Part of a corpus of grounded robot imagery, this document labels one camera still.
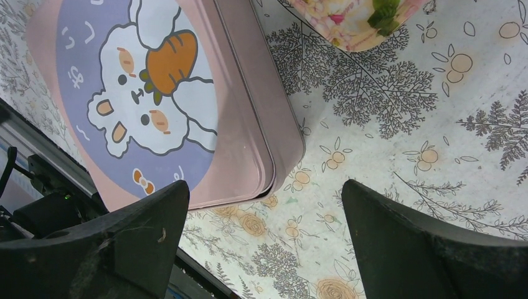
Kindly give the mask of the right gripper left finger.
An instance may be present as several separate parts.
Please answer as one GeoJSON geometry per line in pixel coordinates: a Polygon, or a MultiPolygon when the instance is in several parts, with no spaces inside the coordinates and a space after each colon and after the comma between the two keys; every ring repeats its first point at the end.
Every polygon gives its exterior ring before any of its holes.
{"type": "Polygon", "coordinates": [[[163,298],[189,207],[176,181],[43,239],[1,243],[2,298],[163,298]]]}

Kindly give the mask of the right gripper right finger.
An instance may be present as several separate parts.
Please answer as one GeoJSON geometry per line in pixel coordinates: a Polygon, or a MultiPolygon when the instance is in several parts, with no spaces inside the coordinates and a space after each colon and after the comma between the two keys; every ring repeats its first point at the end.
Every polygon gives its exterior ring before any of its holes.
{"type": "Polygon", "coordinates": [[[527,242],[440,221],[352,179],[341,197],[368,298],[527,297],[527,242]]]}

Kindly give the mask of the silver tin lid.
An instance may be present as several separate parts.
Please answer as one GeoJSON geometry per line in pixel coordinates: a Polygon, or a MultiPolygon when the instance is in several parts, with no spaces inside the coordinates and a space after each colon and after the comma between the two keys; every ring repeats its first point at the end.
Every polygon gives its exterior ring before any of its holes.
{"type": "Polygon", "coordinates": [[[251,1],[43,1],[27,45],[103,204],[277,191],[304,154],[251,1]]]}

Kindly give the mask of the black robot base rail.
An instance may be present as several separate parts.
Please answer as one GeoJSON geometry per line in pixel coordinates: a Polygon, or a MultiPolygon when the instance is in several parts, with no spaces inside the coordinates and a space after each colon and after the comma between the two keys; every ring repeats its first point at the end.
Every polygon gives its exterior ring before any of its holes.
{"type": "MultiPolygon", "coordinates": [[[[60,151],[23,121],[7,104],[1,104],[1,136],[21,136],[34,151],[27,166],[17,163],[18,150],[7,149],[1,175],[5,188],[13,171],[27,177],[40,199],[9,213],[1,210],[1,243],[19,239],[43,239],[54,232],[83,224],[110,213],[104,207],[87,173],[69,160],[53,164],[60,151]]],[[[237,295],[185,252],[177,248],[163,298],[235,298],[237,295]]]]}

